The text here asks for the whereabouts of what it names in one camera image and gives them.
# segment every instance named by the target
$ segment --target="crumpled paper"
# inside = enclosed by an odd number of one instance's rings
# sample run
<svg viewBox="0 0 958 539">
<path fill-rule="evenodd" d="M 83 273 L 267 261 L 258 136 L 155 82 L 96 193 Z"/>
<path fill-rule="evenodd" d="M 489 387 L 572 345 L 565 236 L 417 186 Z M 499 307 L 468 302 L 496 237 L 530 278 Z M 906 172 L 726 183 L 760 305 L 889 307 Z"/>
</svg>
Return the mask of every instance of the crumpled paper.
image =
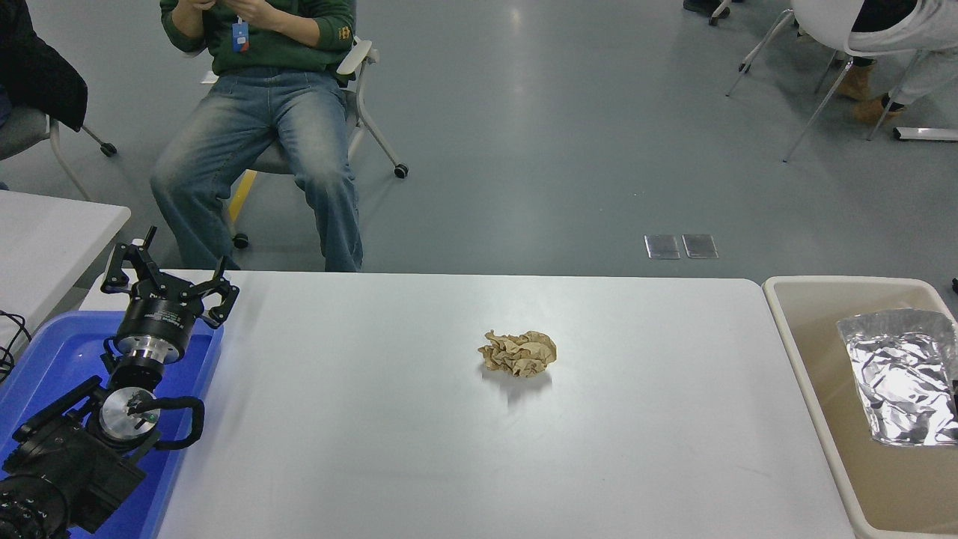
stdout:
<svg viewBox="0 0 958 539">
<path fill-rule="evenodd" d="M 486 334 L 491 344 L 479 348 L 489 370 L 505 370 L 513 376 L 532 378 L 556 360 L 556 344 L 538 331 L 527 331 L 516 337 L 499 337 L 490 330 Z"/>
</svg>

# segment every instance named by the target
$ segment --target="aluminum foil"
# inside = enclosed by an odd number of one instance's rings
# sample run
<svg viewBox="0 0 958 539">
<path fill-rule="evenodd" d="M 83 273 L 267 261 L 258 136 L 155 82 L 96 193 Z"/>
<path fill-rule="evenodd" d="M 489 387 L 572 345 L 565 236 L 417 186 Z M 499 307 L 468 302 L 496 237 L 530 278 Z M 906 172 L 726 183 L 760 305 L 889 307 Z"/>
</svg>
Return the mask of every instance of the aluminum foil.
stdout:
<svg viewBox="0 0 958 539">
<path fill-rule="evenodd" d="M 954 323 L 894 309 L 839 320 L 872 438 L 894 446 L 958 445 Z"/>
</svg>

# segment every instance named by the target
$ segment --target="black jacket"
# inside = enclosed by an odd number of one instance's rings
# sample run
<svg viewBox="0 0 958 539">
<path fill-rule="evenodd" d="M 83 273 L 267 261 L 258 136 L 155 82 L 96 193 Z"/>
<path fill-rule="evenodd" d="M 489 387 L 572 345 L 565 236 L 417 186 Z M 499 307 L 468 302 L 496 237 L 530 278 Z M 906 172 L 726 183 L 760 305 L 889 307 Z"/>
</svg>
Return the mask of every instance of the black jacket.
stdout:
<svg viewBox="0 0 958 539">
<path fill-rule="evenodd" d="M 0 84 L 16 105 L 39 108 L 79 131 L 86 115 L 86 82 L 34 32 L 25 0 L 0 0 Z"/>
</svg>

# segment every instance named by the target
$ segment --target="id badge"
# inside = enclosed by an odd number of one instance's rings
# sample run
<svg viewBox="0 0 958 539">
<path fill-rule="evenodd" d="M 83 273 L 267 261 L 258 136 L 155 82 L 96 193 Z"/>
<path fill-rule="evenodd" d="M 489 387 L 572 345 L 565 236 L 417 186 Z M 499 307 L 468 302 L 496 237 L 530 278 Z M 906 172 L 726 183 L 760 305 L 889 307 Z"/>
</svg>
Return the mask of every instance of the id badge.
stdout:
<svg viewBox="0 0 958 539">
<path fill-rule="evenodd" d="M 233 52 L 245 53 L 249 50 L 249 25 L 240 20 L 233 23 Z"/>
</svg>

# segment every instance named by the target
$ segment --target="chair armrest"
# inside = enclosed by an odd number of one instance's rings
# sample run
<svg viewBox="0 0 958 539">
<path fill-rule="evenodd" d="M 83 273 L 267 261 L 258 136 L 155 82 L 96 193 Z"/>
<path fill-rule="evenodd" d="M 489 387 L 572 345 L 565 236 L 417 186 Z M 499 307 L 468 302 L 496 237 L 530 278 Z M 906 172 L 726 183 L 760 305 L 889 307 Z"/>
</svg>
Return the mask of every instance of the chair armrest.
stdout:
<svg viewBox="0 0 958 539">
<path fill-rule="evenodd" d="M 369 39 L 354 38 L 353 48 L 343 61 L 339 62 L 336 73 L 339 75 L 351 75 L 359 69 L 359 64 L 366 58 L 376 61 L 378 58 L 377 50 L 373 48 L 373 42 Z"/>
</svg>

